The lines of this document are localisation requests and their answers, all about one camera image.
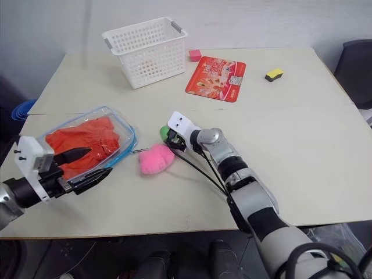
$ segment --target red cloth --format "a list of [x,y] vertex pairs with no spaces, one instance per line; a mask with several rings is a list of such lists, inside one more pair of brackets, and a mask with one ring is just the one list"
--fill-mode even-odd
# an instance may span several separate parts
[[105,160],[119,148],[119,135],[107,116],[88,120],[76,127],[56,130],[45,137],[55,154],[76,148],[89,147],[92,150],[84,157],[60,166],[64,179],[75,177]]

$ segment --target white table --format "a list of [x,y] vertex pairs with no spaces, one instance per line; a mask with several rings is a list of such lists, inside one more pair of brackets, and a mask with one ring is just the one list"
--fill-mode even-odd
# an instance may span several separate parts
[[[120,111],[138,131],[138,148],[160,142],[159,128],[178,110],[200,127],[221,128],[297,226],[372,219],[372,132],[311,48],[203,50],[247,64],[236,103],[186,94],[184,74],[130,89],[110,54],[87,67],[75,55],[61,66],[30,112],[22,134],[44,131],[101,105]],[[280,67],[269,83],[267,71]],[[19,176],[10,158],[1,180]],[[87,237],[236,228],[224,198],[176,160],[156,176],[140,175],[136,155],[99,185],[40,203],[3,237]]]

